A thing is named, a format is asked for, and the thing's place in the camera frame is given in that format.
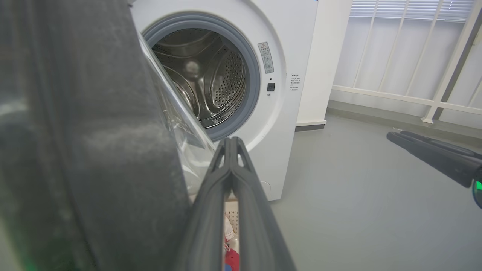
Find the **white railing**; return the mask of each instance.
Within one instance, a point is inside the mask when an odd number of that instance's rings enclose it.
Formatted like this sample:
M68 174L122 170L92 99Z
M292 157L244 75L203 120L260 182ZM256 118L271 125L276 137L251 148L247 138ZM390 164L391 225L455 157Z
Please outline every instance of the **white railing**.
M376 8L378 6L378 2L379 2L379 0L377 0L376 3L375 3L375 9L374 9L374 12L373 12L373 15L372 15L370 28L368 30L368 35L367 35L367 38L366 38L366 41L365 41L365 45L364 45L364 48L363 48L363 52L362 52L362 55L361 55L360 62L358 64L358 69L357 69L357 72L356 72L356 76L355 76L355 80L353 82L353 85L351 87L341 86L341 85L333 85L332 89L338 90L338 91L343 91L343 92L369 95L369 96L375 96L375 97L381 97L381 98L387 98L387 99L393 99L393 100L399 100L399 101L429 106L429 109L428 109L425 117L422 118L422 121L427 122L427 123L433 123L433 117L434 117L434 114L435 114L435 111L437 110L437 108L447 108L447 109L457 110L457 111L461 111L461 112L467 112L467 113L482 115L482 108L472 107L476 96L479 93L482 92L481 91L481 89L482 89L482 83L481 83L482 78L479 81L479 84L478 84L477 88L474 89L472 97L470 99L470 102L468 103L467 106L442 102L443 94L445 93L445 90L447 89L449 81L450 81L450 79L451 79L451 77L452 77L452 75L455 71L457 63L459 62L460 57L462 55L462 52L463 52L463 50L464 50L464 48L467 44L470 33L472 32L472 29L474 27L475 21L477 20L477 16L479 15L479 12L482 9L482 0L475 0L474 1L472 11L471 11L469 17L467 18L467 20L465 22L464 28L462 29L462 33L459 36L459 39L456 43L456 46L455 46L455 49L452 53L450 61L449 61L448 65L445 69L445 72L442 76L442 79L440 80L439 85L437 87L437 90L435 92L435 95L432 99L424 99L424 98L418 98L418 97L410 96L410 91L411 91L412 85L414 83L414 78L417 76L418 70L420 68L421 59L424 56L424 53L427 49L427 45L430 41L430 37L433 33L435 23L437 22L437 18L440 14L440 10L441 10L442 4L443 4L443 0L439 1L439 4L437 6L437 10L435 12L435 15L432 19L432 23L430 25L430 30L428 31L424 46L422 48L422 51L421 51L421 53L419 55L419 58L418 58L418 61L417 61L417 65L416 65L416 67L414 69L414 72L411 76L411 80L410 80L410 83L407 87L407 90L405 91L405 95L383 92L382 86L385 82L385 77L386 77L387 71L390 68L390 66L392 65L393 53L394 53L395 48L397 46L398 36L399 36L399 33L402 29L403 22L405 20L407 8L408 8L408 5L409 5L409 0L406 1L405 9L404 9L402 17L401 17L398 32L395 36L395 41L394 41L393 46L391 48L390 55L388 57L388 61L387 61L385 71L384 71L384 74L383 74L383 77L382 77L382 80L380 82L379 87L377 88L377 90L367 90L367 89L361 89L361 88L356 87L358 79L359 79L360 69L361 69L363 61L364 61L365 53L366 53L366 50L368 48L368 45L370 44L370 37L371 37L371 33L372 33L372 28L373 28L375 16L376 16Z

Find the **window blind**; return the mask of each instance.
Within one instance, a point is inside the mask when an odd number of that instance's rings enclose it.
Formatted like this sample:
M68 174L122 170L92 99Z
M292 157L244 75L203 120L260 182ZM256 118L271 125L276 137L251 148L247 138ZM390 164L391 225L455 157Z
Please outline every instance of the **window blind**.
M464 23L475 0L444 0L437 20ZM432 20L439 0L379 0L375 18L400 19L408 2L405 19ZM351 17L373 16L376 0L353 0Z

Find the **gray floor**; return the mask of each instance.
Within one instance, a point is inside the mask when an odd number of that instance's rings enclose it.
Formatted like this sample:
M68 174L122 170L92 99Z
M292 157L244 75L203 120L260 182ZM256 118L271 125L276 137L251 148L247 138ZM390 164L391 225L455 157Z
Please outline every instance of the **gray floor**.
M295 133L271 206L298 270L482 270L471 191L389 142L390 131L327 116L324 130Z

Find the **white wall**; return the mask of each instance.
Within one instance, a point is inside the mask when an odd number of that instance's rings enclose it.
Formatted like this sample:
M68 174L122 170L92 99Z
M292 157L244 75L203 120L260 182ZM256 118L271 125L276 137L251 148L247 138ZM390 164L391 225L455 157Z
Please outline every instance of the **white wall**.
M370 27L370 20L370 18L353 17L349 19L334 85L353 87ZM399 23L399 19L375 19L372 36L365 59L360 67L359 79L355 88L373 91L378 89ZM430 21L422 20L405 20L381 91L405 95L427 37L430 23ZM410 96L433 98L463 26L462 23L443 21L438 21L435 24L412 90L409 93ZM427 107L424 105L341 91L332 91L330 98L336 101L419 117L424 116L427 112Z
M297 126L326 123L324 117L347 28L352 0L321 0L301 96Z
M474 91L482 79L482 28L479 30L478 38L472 46L465 65L460 72L457 83L447 102L457 105L469 106ZM482 108L482 91L474 97L472 107ZM482 129L482 116L450 109L444 109L440 120L464 126Z

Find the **white washing machine panel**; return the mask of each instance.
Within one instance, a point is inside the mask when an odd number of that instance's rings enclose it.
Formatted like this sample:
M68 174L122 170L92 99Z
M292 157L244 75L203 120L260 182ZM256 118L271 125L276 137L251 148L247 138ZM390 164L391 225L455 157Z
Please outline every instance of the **white washing machine panel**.
M281 198L317 5L316 0L137 0L131 8L141 32L169 16L201 13L227 22L249 42L260 71L259 97L249 118L230 136L244 141L260 180L270 187L269 200ZM264 42L272 58L270 73L258 47ZM274 91L267 91L268 83L275 83Z

